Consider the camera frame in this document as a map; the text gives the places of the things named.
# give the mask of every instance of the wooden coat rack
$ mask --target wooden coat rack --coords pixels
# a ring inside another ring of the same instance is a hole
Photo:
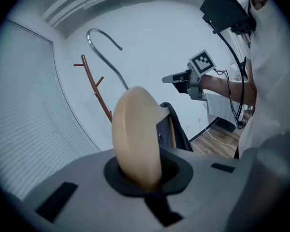
[[[85,68],[85,71],[86,71],[87,77],[88,77],[89,82],[90,82],[90,84],[91,84],[91,86],[92,86],[92,89],[93,89],[93,91],[94,91],[94,94],[95,94],[95,96],[98,98],[98,101],[100,102],[100,105],[101,105],[101,107],[103,108],[103,110],[104,110],[106,116],[108,117],[108,119],[110,120],[110,122],[112,122],[112,112],[109,111],[109,110],[107,109],[107,106],[105,105],[105,103],[104,103],[104,101],[103,101],[103,99],[102,99],[102,96],[101,96],[101,94],[100,94],[100,92],[99,92],[99,90],[98,90],[98,85],[100,84],[100,82],[103,80],[104,77],[102,76],[102,77],[99,79],[99,81],[97,82],[97,84],[95,84],[95,81],[93,80],[93,77],[92,77],[92,75],[91,75],[90,69],[89,69],[89,67],[88,67],[88,64],[87,64],[87,61],[86,61],[85,55],[83,54],[83,55],[81,56],[81,58],[82,58],[82,62],[83,62],[83,63],[82,63],[82,64],[74,64],[74,66],[83,66],[83,67]]]

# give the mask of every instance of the person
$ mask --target person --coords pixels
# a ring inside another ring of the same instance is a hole
[[[244,104],[255,107],[246,124],[234,158],[251,147],[290,131],[290,26],[273,0],[249,0],[246,8],[256,28],[243,35],[246,55]],[[229,98],[227,81],[204,75],[202,89]],[[232,100],[240,102],[242,83],[231,82]]]

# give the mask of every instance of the white shirt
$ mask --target white shirt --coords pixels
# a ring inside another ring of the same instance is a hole
[[[240,156],[290,131],[290,26],[273,0],[259,10],[251,4],[250,12],[257,26],[250,36],[250,49],[246,46],[246,57],[251,60],[257,99],[255,113],[239,141]]]

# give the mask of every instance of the person's arm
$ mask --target person's arm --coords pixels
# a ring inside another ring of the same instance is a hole
[[[248,82],[244,82],[245,90],[243,103],[248,106],[255,106],[257,89],[253,81],[251,61],[249,59],[247,59],[246,68]],[[201,77],[200,86],[202,89],[208,89],[227,98],[230,97],[226,79],[210,75],[203,75]],[[239,103],[241,101],[242,95],[242,82],[230,82],[230,90],[232,94],[232,100]]]

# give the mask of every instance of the black slot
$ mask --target black slot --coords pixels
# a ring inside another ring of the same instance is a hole
[[[40,216],[53,222],[64,205],[72,197],[77,185],[64,182],[48,199],[36,210]]]
[[[234,167],[228,166],[228,165],[223,165],[223,164],[219,164],[219,163],[213,163],[211,165],[212,168],[216,168],[218,170],[222,170],[228,173],[233,173],[234,171]]]

